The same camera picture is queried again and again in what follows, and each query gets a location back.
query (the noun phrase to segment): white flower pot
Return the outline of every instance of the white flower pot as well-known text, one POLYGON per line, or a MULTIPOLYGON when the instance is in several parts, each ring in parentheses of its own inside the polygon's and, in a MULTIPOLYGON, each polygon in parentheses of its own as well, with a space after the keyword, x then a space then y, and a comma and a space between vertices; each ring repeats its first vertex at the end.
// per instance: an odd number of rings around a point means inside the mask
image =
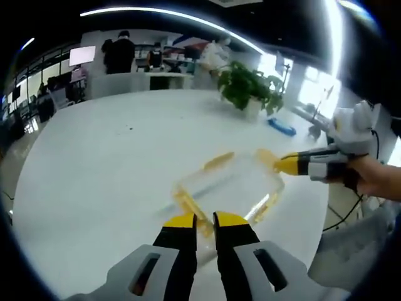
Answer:
POLYGON ((261 102, 255 100, 255 98, 250 98, 248 101, 248 105, 244 109, 246 120, 250 122, 256 122, 258 120, 258 115, 261 109, 261 102))

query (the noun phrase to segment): potted plant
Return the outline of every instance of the potted plant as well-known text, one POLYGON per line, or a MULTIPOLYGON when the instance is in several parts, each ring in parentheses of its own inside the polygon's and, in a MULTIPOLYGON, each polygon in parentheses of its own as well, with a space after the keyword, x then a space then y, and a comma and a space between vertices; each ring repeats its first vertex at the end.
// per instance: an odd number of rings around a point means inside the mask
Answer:
POLYGON ((244 110, 249 120, 256 120, 260 110, 265 109, 270 116, 283 107, 279 93, 282 86, 278 77, 271 75, 266 78, 263 72, 250 71, 238 61, 233 61, 218 80, 222 96, 239 110, 244 110))

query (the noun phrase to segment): transparent plastic box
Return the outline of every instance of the transparent plastic box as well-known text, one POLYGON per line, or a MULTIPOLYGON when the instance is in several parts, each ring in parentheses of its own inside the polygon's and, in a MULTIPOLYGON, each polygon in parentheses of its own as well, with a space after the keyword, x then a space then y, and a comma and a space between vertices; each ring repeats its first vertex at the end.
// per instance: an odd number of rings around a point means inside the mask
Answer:
POLYGON ((266 149, 254 154, 229 152, 178 181, 173 197, 183 213, 197 215, 198 240, 207 249, 214 249, 213 212, 240 215, 253 226, 277 202, 284 189, 273 169, 277 159, 266 149))

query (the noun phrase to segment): blue object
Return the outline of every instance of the blue object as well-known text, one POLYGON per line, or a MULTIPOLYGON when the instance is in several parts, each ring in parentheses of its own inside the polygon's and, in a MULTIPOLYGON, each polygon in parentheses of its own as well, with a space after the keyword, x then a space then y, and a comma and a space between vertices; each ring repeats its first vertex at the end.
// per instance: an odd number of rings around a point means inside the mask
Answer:
POLYGON ((290 137, 296 135, 296 130, 293 127, 290 127, 289 125, 282 123, 276 117, 270 118, 268 120, 268 124, 271 127, 274 127, 276 130, 282 132, 284 135, 287 135, 290 137))

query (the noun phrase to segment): green plant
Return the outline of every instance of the green plant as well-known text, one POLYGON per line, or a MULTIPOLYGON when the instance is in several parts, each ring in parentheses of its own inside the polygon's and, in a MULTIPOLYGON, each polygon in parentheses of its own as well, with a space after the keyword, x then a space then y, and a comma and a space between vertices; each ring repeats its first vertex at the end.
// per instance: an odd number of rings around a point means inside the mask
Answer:
POLYGON ((282 95, 278 92, 283 82, 275 76, 264 77, 263 72, 250 71, 242 63, 233 61, 229 69, 221 73, 218 81, 222 96, 239 110, 244 110, 251 97, 261 102, 261 110, 267 115, 278 112, 283 107, 282 95))

